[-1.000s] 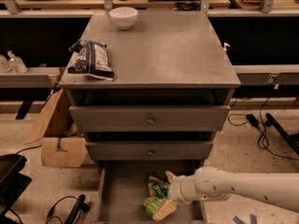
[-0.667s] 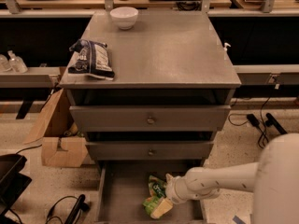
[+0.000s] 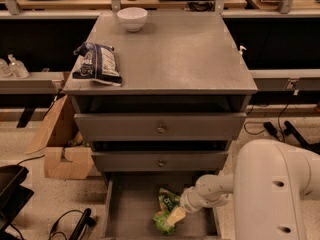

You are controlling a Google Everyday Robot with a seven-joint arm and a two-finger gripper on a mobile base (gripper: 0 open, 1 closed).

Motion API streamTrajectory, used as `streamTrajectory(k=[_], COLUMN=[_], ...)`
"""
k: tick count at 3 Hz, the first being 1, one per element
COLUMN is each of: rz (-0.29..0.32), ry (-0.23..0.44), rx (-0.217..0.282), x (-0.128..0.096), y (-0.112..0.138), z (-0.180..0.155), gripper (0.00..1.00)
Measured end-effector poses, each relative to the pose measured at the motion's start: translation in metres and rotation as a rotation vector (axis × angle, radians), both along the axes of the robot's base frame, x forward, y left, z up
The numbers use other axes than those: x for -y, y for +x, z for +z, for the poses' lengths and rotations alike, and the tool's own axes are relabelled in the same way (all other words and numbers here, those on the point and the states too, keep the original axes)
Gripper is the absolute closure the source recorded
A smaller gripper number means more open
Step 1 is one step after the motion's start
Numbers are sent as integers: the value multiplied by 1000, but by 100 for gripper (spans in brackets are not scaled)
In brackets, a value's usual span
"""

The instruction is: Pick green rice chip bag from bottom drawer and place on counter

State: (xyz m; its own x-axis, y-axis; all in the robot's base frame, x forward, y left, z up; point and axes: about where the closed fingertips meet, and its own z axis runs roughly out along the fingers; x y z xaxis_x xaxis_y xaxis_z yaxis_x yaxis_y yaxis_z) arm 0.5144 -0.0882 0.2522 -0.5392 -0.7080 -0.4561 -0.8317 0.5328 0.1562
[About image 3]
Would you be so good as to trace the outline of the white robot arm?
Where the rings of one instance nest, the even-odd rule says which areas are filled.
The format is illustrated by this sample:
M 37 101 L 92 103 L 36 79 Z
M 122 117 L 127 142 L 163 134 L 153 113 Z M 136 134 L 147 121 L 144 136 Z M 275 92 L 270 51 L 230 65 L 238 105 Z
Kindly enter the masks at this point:
M 270 139 L 250 141 L 231 174 L 205 174 L 185 189 L 165 224 L 216 207 L 228 194 L 234 202 L 235 240 L 307 240 L 300 200 L 320 197 L 320 157 Z

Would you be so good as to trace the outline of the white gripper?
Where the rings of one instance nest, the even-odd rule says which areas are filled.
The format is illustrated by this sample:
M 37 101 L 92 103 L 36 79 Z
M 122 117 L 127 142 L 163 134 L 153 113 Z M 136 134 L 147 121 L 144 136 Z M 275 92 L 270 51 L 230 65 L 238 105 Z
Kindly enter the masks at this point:
M 194 187 L 184 189 L 180 197 L 180 206 L 175 207 L 169 214 L 165 221 L 168 226 L 174 226 L 177 222 L 184 219 L 186 212 L 194 213 L 200 210 L 199 194 Z

